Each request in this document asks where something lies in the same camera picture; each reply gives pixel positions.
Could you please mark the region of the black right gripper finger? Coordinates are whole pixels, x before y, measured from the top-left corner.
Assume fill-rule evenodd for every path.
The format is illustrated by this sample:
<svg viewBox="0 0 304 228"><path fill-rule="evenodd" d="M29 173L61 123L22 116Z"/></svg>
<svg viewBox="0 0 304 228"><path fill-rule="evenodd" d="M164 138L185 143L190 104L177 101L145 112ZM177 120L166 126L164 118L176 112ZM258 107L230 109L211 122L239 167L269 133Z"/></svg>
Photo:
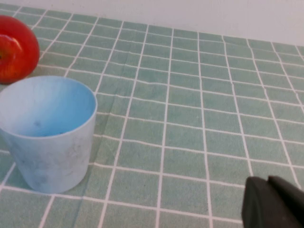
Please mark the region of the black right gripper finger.
<svg viewBox="0 0 304 228"><path fill-rule="evenodd" d="M245 228L302 228L304 192L279 176L248 177L241 217Z"/></svg>

